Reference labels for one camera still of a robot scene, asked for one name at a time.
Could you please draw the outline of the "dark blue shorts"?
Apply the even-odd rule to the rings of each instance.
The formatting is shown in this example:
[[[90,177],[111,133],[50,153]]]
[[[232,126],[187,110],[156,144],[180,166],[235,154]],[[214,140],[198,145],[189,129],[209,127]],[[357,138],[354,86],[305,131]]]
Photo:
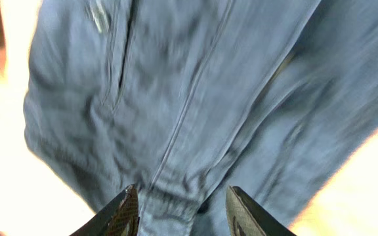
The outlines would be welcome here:
[[[229,185],[290,224],[378,128],[378,0],[44,0],[29,149],[141,235],[228,235]]]

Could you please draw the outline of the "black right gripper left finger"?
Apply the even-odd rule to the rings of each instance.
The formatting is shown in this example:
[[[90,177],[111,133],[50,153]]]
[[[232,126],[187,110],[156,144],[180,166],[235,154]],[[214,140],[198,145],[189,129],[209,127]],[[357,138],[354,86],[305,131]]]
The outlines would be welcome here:
[[[70,236],[137,236],[139,219],[137,189],[129,185]]]

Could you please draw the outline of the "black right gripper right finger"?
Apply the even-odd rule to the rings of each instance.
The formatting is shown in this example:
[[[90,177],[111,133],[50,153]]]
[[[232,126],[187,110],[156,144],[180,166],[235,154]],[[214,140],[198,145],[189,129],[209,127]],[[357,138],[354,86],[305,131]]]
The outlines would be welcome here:
[[[226,190],[226,215],[231,236],[296,236],[238,186]]]

